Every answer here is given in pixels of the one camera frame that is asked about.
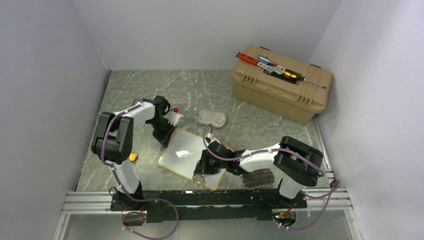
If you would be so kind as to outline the yellow framed whiteboard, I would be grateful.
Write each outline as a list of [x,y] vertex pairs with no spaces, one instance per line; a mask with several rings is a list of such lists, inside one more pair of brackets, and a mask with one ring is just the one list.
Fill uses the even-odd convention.
[[[189,181],[192,181],[194,169],[200,160],[202,151],[205,149],[202,137],[178,128],[172,134],[168,148],[166,148],[158,159],[158,165],[173,172]],[[217,190],[225,175],[221,169],[218,174],[206,175],[205,184],[199,184],[209,190]]]

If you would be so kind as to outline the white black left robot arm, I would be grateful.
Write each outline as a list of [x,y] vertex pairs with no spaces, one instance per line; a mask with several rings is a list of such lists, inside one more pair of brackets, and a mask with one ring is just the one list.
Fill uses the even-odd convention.
[[183,115],[177,107],[157,95],[154,99],[136,99],[132,105],[117,112],[102,112],[91,141],[91,151],[107,166],[116,181],[116,189],[125,194],[124,204],[131,210],[144,203],[143,187],[129,162],[133,151],[134,128],[143,124],[152,127],[152,136],[167,148]]

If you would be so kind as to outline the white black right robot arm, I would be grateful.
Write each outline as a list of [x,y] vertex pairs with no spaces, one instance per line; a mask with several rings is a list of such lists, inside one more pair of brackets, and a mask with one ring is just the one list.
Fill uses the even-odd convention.
[[314,187],[325,173],[321,169],[324,154],[293,137],[284,136],[279,143],[257,150],[232,150],[208,134],[202,139],[205,147],[197,161],[192,179],[203,183],[205,176],[221,170],[240,176],[257,170],[277,167],[286,177],[278,185],[276,203],[289,207],[304,187]]

